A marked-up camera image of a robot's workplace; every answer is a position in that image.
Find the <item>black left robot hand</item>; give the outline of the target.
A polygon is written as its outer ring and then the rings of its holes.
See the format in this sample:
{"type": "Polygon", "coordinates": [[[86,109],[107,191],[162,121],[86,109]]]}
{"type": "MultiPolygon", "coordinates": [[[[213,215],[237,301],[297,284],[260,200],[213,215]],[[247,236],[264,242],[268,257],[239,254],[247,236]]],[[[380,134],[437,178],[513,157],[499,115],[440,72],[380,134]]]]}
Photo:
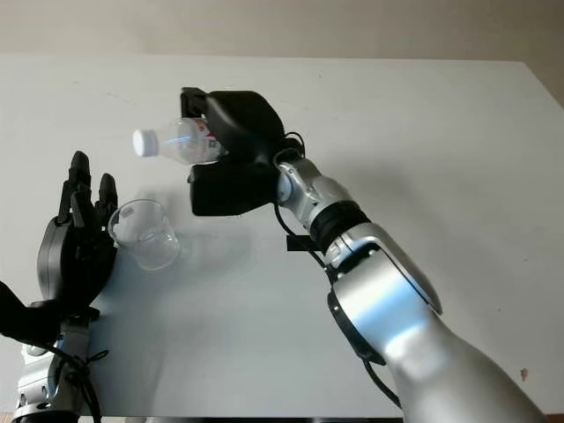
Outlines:
{"type": "Polygon", "coordinates": [[[105,173],[92,200],[90,164],[84,152],[72,157],[58,213],[43,236],[37,273],[42,297],[65,314],[89,309],[111,276],[117,248],[108,232],[116,211],[115,179],[105,173]]]}

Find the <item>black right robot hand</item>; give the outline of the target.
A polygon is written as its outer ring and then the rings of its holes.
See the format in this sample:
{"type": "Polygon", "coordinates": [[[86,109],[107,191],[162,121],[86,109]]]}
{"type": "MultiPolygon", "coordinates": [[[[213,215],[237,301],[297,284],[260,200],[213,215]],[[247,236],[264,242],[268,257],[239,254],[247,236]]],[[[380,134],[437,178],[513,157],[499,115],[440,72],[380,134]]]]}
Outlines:
{"type": "Polygon", "coordinates": [[[269,163],[286,146],[284,126],[271,104],[252,91],[183,87],[183,117],[203,117],[233,164],[269,163]]]}

